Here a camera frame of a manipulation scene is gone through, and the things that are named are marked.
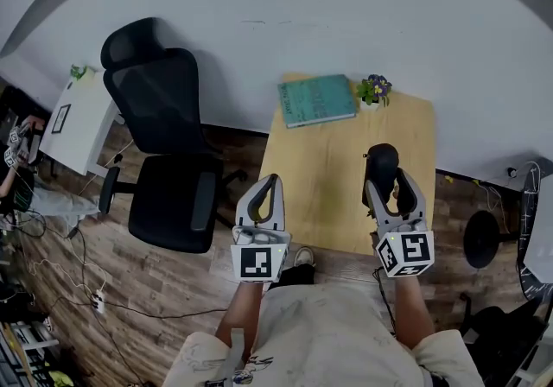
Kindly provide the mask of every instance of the wooden floor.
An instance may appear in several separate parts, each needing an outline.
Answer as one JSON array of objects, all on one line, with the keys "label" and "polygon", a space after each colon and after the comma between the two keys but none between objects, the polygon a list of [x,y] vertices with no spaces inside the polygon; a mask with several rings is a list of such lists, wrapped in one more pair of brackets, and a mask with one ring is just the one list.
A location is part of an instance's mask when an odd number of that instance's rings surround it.
[{"label": "wooden floor", "polygon": [[[257,180],[266,139],[225,129],[208,128],[206,133],[210,142],[223,151],[227,172],[242,168],[250,176],[246,183],[232,184],[231,197],[236,201]],[[114,125],[100,162],[107,162],[129,141],[127,130]],[[135,181],[143,158],[144,154],[131,145],[124,152],[122,176]],[[62,166],[58,167],[58,173],[59,178],[51,183],[52,186],[74,193],[92,178],[79,176]],[[41,170],[40,175],[46,180],[48,169]],[[83,194],[88,197],[98,195],[101,183],[102,180],[95,179]],[[130,201],[130,196],[118,195],[108,216],[98,220],[86,219],[80,225],[86,238],[87,262],[98,263],[107,274],[106,300],[158,315],[226,308],[237,286],[232,277],[230,231],[218,225],[213,246],[203,255],[159,249],[128,233]],[[459,293],[463,291],[474,297],[476,308],[499,305],[508,311],[524,301],[515,270],[515,244],[503,244],[493,263],[483,270],[472,269],[463,256],[464,227],[474,212],[485,208],[484,190],[470,182],[455,180],[449,183],[442,175],[436,176],[433,226],[436,260],[434,267],[421,280],[429,310],[439,329],[459,326],[463,313]],[[231,206],[220,212],[233,219]],[[502,225],[499,206],[494,214]],[[62,227],[52,222],[49,225],[57,229]],[[40,230],[34,223],[24,228],[34,233]],[[15,241],[22,242],[27,264],[47,258],[60,263],[76,283],[81,281],[79,261],[71,252],[69,240],[47,231],[40,239],[18,233]],[[302,239],[294,238],[294,241],[294,248],[297,248]],[[83,245],[79,236],[73,239],[73,247],[82,257]],[[318,282],[358,285],[385,310],[378,285],[372,278],[374,268],[379,265],[375,257],[324,250],[315,250],[315,255]],[[16,261],[23,269],[22,254],[17,254]],[[23,270],[21,274],[28,289],[46,309],[59,296],[86,302],[81,289],[76,289],[67,276],[49,263],[37,266],[35,277]],[[91,290],[98,289],[103,280],[100,270],[93,266],[86,269],[86,284]],[[388,281],[385,281],[385,291],[393,301],[393,287]],[[221,317],[222,313],[213,313],[179,320],[158,320],[106,306],[106,312],[99,316],[99,320],[142,381],[151,380],[161,385],[187,335],[194,331],[212,333]],[[80,368],[89,375],[87,384],[112,386],[137,382],[89,307],[58,301],[51,311],[51,319],[54,334],[64,346],[74,348]]]}]

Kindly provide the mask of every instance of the potted flower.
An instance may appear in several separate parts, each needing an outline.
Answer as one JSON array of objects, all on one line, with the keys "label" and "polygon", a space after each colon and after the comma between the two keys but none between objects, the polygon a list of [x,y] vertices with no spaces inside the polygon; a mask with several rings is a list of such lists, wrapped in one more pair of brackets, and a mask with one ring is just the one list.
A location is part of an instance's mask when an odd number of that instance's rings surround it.
[{"label": "potted flower", "polygon": [[368,79],[361,80],[357,85],[357,96],[361,98],[361,109],[376,109],[382,103],[385,107],[390,104],[391,83],[384,75],[369,75]]}]

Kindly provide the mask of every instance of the picture frame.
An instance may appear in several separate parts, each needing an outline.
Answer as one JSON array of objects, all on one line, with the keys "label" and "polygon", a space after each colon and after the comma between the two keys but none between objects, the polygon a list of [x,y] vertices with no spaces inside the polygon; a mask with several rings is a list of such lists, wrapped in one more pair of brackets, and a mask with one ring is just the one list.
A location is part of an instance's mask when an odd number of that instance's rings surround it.
[{"label": "picture frame", "polygon": [[54,125],[52,126],[52,133],[59,134],[63,129],[63,124],[66,122],[67,114],[71,109],[71,105],[63,105],[58,111],[58,115],[55,118]]}]

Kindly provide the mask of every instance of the white desk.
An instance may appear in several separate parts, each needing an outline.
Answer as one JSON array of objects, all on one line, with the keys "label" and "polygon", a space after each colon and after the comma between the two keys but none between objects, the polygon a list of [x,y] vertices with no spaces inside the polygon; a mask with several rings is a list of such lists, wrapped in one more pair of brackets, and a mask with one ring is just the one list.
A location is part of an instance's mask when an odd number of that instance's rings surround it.
[{"label": "white desk", "polygon": [[[98,164],[98,157],[113,120],[122,120],[102,77],[103,73],[89,69],[81,79],[67,83],[39,149],[79,174],[92,172],[105,177],[107,169]],[[53,134],[54,122],[64,105],[71,105],[66,121],[61,132]]]}]

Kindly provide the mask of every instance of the chair seat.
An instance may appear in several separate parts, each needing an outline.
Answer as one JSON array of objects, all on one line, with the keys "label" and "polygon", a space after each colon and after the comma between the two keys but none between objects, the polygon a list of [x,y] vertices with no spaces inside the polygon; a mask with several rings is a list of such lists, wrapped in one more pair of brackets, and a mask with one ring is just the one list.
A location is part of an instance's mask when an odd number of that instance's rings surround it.
[{"label": "chair seat", "polygon": [[222,174],[222,161],[209,155],[149,156],[130,206],[129,232],[173,251],[208,251]]}]

